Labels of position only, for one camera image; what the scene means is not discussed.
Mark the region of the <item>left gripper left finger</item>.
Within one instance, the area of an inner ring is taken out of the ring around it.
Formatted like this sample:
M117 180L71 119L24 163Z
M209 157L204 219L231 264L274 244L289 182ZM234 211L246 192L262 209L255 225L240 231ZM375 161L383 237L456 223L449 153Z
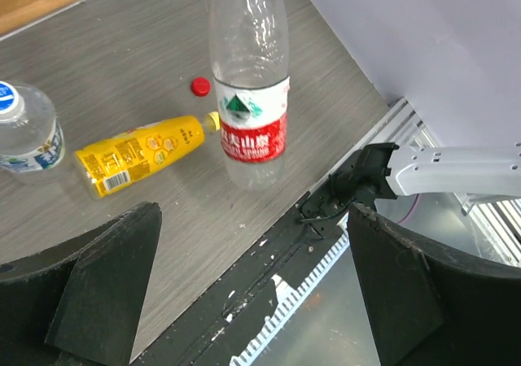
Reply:
M160 238L143 202L1 266L3 365L127 365Z

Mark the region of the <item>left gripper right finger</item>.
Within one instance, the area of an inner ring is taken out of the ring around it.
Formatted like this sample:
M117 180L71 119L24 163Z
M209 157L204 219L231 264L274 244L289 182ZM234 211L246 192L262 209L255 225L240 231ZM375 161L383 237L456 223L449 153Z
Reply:
M360 203L348 235L382 365L518 365L520 270L405 229Z

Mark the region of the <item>yellow juice bottle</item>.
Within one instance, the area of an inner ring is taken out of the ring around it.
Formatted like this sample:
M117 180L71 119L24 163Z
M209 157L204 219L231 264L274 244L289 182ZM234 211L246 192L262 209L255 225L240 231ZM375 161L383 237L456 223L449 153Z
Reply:
M177 162L221 129L219 115L186 115L127 130L74 152L90 192L105 198Z

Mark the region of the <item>red bottle cap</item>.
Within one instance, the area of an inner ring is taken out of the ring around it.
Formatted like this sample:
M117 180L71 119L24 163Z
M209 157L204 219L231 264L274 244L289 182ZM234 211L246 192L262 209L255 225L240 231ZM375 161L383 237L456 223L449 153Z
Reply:
M193 79L193 81L190 83L190 89L192 93L197 97L205 97L207 96L211 91L211 83L210 81L202 76L198 76Z

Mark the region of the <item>clear red-label water bottle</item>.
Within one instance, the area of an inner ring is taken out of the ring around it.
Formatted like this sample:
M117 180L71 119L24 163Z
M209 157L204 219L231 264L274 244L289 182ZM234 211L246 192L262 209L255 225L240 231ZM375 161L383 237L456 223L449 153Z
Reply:
M290 89L283 0L212 0L209 51L230 179L263 190L282 176Z

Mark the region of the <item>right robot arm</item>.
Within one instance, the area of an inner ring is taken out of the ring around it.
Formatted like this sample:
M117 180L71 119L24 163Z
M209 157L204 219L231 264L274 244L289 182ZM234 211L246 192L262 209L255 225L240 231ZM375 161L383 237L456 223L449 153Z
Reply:
M375 143L349 156L347 167L328 176L326 187L340 209L332 215L301 224L340 218L351 203L370 207L377 199L430 193L455 193L518 198L520 144L502 147L400 146Z

